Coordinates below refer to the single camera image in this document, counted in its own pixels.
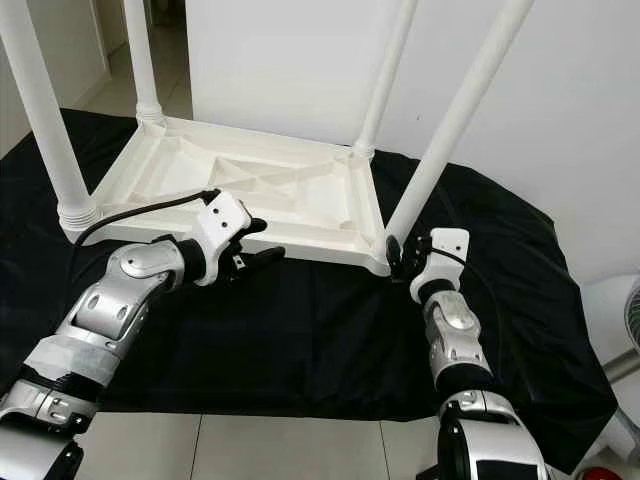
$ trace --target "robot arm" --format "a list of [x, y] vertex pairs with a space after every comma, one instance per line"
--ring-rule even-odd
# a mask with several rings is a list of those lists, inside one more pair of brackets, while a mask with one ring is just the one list
[[458, 291], [468, 243], [466, 230], [433, 229], [426, 266], [410, 285], [412, 298], [423, 306], [429, 366], [442, 401], [439, 474], [417, 478], [545, 480], [542, 454], [510, 402], [497, 393], [479, 342], [480, 322]]
[[229, 193], [219, 193], [181, 241], [170, 237], [116, 250], [104, 276], [73, 305], [56, 332], [40, 340], [0, 400], [0, 478], [70, 479], [82, 460], [73, 435], [87, 431], [158, 295], [221, 276], [235, 278], [282, 257], [270, 249], [240, 253], [239, 240], [264, 230]]

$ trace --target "black band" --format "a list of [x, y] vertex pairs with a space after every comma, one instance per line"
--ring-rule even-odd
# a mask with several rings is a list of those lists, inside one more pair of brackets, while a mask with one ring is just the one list
[[204, 259], [204, 253], [198, 242], [190, 238], [177, 242], [178, 250], [184, 260], [184, 278], [183, 282], [193, 282], [204, 277], [207, 271], [207, 265]]
[[455, 288], [453, 287], [453, 283], [449, 280], [442, 278], [438, 280], [431, 280], [420, 287], [418, 290], [418, 297], [420, 297], [420, 303], [422, 303], [422, 305], [426, 305], [431, 298], [431, 295], [434, 293], [450, 290], [455, 291]]
[[537, 480], [538, 468], [525, 463], [480, 460], [476, 462], [478, 480]]
[[35, 369], [28, 365], [22, 365], [20, 378], [56, 392], [93, 403], [98, 401], [98, 396], [104, 389], [100, 383], [78, 373], [70, 372], [60, 378], [51, 380], [38, 374]]
[[491, 372], [472, 363], [460, 363], [444, 369], [436, 379], [436, 390], [442, 401], [465, 390], [500, 393]]

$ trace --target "black fabric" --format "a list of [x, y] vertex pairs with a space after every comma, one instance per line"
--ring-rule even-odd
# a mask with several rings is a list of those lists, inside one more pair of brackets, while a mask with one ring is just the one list
[[[133, 119], [64, 111], [93, 190], [133, 133]], [[385, 221], [416, 161], [378, 152]], [[0, 382], [59, 321], [70, 245], [37, 146], [27, 136], [0, 162]], [[496, 379], [546, 460], [572, 470], [616, 402], [587, 339], [579, 290], [553, 222], [477, 172], [449, 165], [414, 235], [471, 233], [462, 290], [482, 323]], [[104, 272], [120, 242], [81, 249], [72, 298]], [[233, 287], [162, 297], [104, 397], [104, 409], [410, 420], [438, 406], [420, 306], [407, 285], [362, 268], [284, 260]]]

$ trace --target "black wire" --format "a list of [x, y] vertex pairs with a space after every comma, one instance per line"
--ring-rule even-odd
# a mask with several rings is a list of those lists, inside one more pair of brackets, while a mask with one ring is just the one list
[[67, 261], [67, 269], [65, 272], [63, 290], [62, 290], [62, 299], [60, 305], [60, 320], [64, 319], [67, 311], [67, 296], [69, 294], [70, 286], [71, 286], [71, 273], [73, 271], [73, 264], [78, 255], [78, 250], [85, 242], [89, 235], [94, 233], [96, 230], [104, 227], [105, 225], [109, 225], [110, 223], [117, 222], [119, 220], [124, 220], [125, 218], [133, 217], [135, 215], [140, 215], [142, 213], [152, 212], [155, 210], [161, 210], [163, 208], [175, 207], [177, 205], [182, 205], [184, 203], [193, 202], [194, 200], [202, 199], [205, 203], [211, 202], [217, 195], [220, 193], [218, 189], [214, 190], [203, 190], [198, 193], [194, 193], [192, 195], [187, 195], [186, 197], [176, 198], [175, 200], [168, 200], [166, 202], [154, 203], [153, 205], [145, 205], [144, 207], [134, 208], [133, 210], [128, 210], [126, 212], [116, 213], [107, 218], [103, 218], [102, 220], [97, 221], [90, 227], [88, 227], [85, 231], [83, 231], [80, 236], [78, 236], [77, 240], [71, 246], [71, 253], [69, 254], [69, 260]]
[[493, 302], [493, 308], [496, 312], [496, 321], [498, 323], [498, 361], [497, 361], [498, 365], [497, 365], [496, 376], [498, 378], [501, 378], [502, 352], [503, 352], [503, 345], [504, 345], [504, 324], [502, 322], [502, 315], [500, 314], [500, 304], [498, 303], [498, 297], [496, 297], [496, 294], [493, 291], [491, 284], [485, 278], [485, 276], [480, 272], [480, 270], [478, 270], [476, 267], [471, 265], [469, 262], [462, 260], [460, 257], [457, 257], [456, 255], [446, 252], [444, 250], [440, 250], [439, 248], [431, 248], [431, 251], [433, 253], [437, 253], [438, 255], [442, 255], [443, 257], [450, 258], [451, 260], [458, 262], [463, 267], [468, 268], [471, 271], [471, 273], [473, 273], [475, 277], [480, 281], [480, 283], [485, 288], [487, 293], [489, 293], [489, 296], [491, 297], [491, 301]]

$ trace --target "floor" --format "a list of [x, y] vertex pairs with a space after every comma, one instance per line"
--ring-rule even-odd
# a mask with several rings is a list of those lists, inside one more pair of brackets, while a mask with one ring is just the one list
[[[155, 28], [151, 45], [164, 113], [192, 118], [184, 31]], [[85, 109], [134, 116], [128, 47], [113, 52], [110, 62], [111, 82]], [[78, 479], [408, 480], [435, 463], [436, 435], [435, 418], [395, 423], [99, 413], [90, 431], [78, 438], [85, 449]], [[616, 464], [611, 455], [596, 461]], [[623, 473], [623, 467], [616, 468]]]

